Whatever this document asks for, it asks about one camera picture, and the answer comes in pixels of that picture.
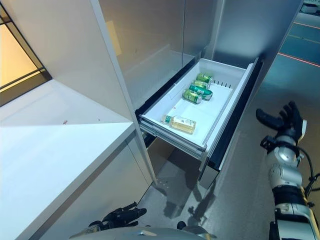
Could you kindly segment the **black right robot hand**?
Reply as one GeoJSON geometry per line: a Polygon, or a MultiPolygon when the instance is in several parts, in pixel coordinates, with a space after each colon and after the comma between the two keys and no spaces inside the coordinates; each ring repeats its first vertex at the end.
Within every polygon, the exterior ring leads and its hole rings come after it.
{"type": "Polygon", "coordinates": [[[272,116],[258,108],[255,112],[256,119],[266,127],[277,131],[277,137],[288,136],[292,138],[296,145],[302,139],[304,120],[294,101],[290,101],[283,106],[279,112],[279,117],[272,116]]]}

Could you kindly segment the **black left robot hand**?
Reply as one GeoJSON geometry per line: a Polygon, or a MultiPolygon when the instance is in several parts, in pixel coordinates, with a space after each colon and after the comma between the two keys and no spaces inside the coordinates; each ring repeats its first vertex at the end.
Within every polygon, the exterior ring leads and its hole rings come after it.
{"type": "Polygon", "coordinates": [[[138,219],[147,213],[146,208],[137,208],[137,203],[134,201],[125,207],[120,207],[108,213],[102,223],[105,227],[123,228],[134,227],[139,224],[138,219]]]}

